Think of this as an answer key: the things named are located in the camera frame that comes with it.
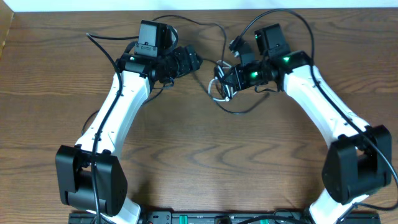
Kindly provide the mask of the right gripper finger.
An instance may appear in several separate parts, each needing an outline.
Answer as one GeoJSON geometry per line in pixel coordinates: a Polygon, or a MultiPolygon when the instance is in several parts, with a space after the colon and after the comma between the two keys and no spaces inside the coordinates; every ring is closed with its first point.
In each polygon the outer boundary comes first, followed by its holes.
{"type": "Polygon", "coordinates": [[[222,83],[217,84],[217,90],[222,98],[233,98],[236,94],[233,87],[222,83]]]}
{"type": "Polygon", "coordinates": [[[215,77],[220,81],[222,84],[232,84],[233,82],[229,79],[229,75],[225,74],[224,70],[220,65],[217,65],[214,68],[215,77]]]}

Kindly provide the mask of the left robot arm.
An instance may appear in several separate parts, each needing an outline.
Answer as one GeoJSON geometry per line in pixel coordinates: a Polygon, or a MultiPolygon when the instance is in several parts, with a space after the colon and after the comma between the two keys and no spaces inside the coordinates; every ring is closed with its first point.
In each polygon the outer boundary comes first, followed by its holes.
{"type": "Polygon", "coordinates": [[[74,146],[60,146],[55,155],[63,204],[94,216],[91,223],[137,223],[138,204],[127,195],[127,178],[120,164],[127,133],[140,107],[159,82],[163,88],[200,68],[202,58],[188,45],[178,46],[170,25],[141,21],[119,59],[111,89],[90,127],[74,146]]]}

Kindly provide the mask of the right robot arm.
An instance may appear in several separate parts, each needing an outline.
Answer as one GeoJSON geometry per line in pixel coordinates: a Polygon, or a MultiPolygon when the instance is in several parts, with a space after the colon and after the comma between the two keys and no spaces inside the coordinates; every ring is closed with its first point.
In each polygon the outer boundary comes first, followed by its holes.
{"type": "Polygon", "coordinates": [[[385,126],[371,126],[352,112],[324,81],[313,55],[291,51],[280,25],[259,29],[254,37],[262,59],[256,60],[249,44],[238,36],[229,49],[240,62],[219,81],[233,91],[274,82],[301,106],[328,148],[324,190],[309,207],[309,218],[313,223],[341,223],[366,198],[397,180],[391,134],[385,126]]]}

